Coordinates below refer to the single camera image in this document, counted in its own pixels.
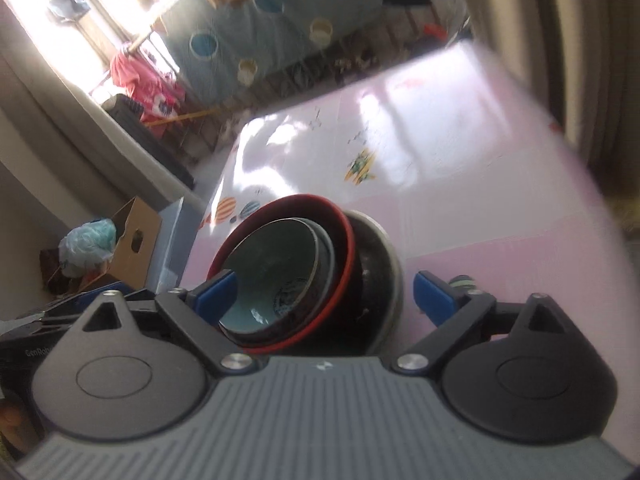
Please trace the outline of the person's left hand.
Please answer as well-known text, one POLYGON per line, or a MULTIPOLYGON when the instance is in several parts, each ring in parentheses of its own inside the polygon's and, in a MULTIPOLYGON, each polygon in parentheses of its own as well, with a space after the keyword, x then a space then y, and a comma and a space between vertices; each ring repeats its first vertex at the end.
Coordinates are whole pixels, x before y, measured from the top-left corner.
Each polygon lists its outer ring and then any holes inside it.
POLYGON ((0 404, 1 437, 9 450, 24 455, 29 451, 28 434, 20 407, 6 399, 0 404))

